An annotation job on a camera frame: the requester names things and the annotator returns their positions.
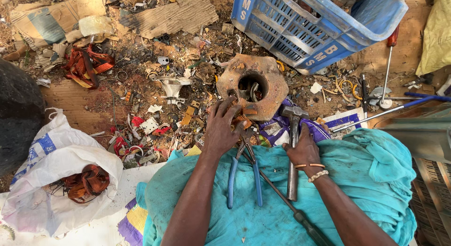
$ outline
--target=red-handled screwdriver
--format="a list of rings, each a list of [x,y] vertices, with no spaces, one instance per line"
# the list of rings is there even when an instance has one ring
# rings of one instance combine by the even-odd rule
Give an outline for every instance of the red-handled screwdriver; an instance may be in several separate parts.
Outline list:
[[[392,59],[393,47],[396,46],[396,44],[397,44],[398,33],[399,33],[399,24],[396,27],[396,29],[393,31],[392,35],[390,35],[387,38],[387,47],[390,47],[390,54],[388,55],[387,72],[385,74],[384,89],[382,90],[382,95],[381,95],[382,96],[381,101],[380,101],[381,104],[384,102],[384,98],[385,98],[385,88],[387,87],[388,70],[390,69],[390,60]]]

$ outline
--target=blue plastic crate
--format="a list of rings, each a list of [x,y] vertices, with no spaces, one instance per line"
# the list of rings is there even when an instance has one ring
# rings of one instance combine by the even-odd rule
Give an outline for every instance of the blue plastic crate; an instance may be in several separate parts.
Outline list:
[[[319,13],[317,18],[296,2]],[[405,0],[363,0],[351,15],[330,0],[234,0],[232,23],[302,74],[312,74],[386,39]]]

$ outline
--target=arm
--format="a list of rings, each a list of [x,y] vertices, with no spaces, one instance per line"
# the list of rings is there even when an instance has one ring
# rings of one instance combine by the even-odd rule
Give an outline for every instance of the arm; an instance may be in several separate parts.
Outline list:
[[[283,145],[286,154],[294,165],[306,164],[303,171],[310,178],[321,167],[311,167],[311,163],[320,163],[319,149],[313,141],[306,124],[302,124],[301,134],[295,148]],[[397,246],[374,221],[372,221],[328,176],[314,180],[321,199],[335,224],[341,241],[346,246]]]
[[[227,111],[235,96],[217,102],[211,109],[205,131],[205,145],[198,162],[174,208],[161,246],[205,244],[210,223],[211,191],[219,158],[238,141],[246,122],[238,124],[232,132],[230,123],[240,105]]]

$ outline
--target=blue-handled pliers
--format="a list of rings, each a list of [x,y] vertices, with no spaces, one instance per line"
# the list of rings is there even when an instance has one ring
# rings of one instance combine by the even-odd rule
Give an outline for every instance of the blue-handled pliers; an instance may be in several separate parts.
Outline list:
[[[236,167],[238,166],[238,159],[240,158],[241,154],[243,153],[244,149],[246,148],[249,152],[249,155],[251,157],[251,164],[254,171],[255,176],[255,186],[257,188],[257,204],[259,207],[263,206],[263,200],[262,200],[262,186],[260,184],[260,172],[258,169],[258,162],[255,159],[254,152],[252,150],[252,145],[250,143],[250,137],[252,136],[253,131],[248,128],[246,130],[246,133],[241,133],[242,141],[241,145],[238,147],[238,152],[236,153],[235,157],[232,157],[232,166],[230,167],[230,174],[229,174],[229,185],[228,185],[228,198],[227,198],[227,207],[229,209],[232,209],[233,206],[233,184],[235,181],[235,173],[236,173]]]

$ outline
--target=cyan cloth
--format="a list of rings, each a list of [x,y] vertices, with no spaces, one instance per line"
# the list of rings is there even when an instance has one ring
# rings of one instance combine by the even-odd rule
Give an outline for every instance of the cyan cloth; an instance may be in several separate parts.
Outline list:
[[[343,140],[317,143],[321,163],[329,176],[378,226],[399,245],[408,245],[416,229],[408,208],[410,182],[415,178],[409,150],[391,135],[359,128]],[[253,146],[260,168],[282,193],[286,192],[288,157],[279,146]],[[205,245],[303,245],[314,246],[305,229],[271,187],[262,180],[263,207],[256,203],[251,165],[242,156],[234,184],[233,209],[227,208],[227,180],[232,149],[220,159],[211,197],[211,218]],[[157,246],[175,204],[188,181],[198,156],[177,158],[162,167],[146,185],[140,183],[136,199],[148,210],[144,246]],[[343,245],[315,186],[299,173],[298,201],[302,209],[336,245]]]

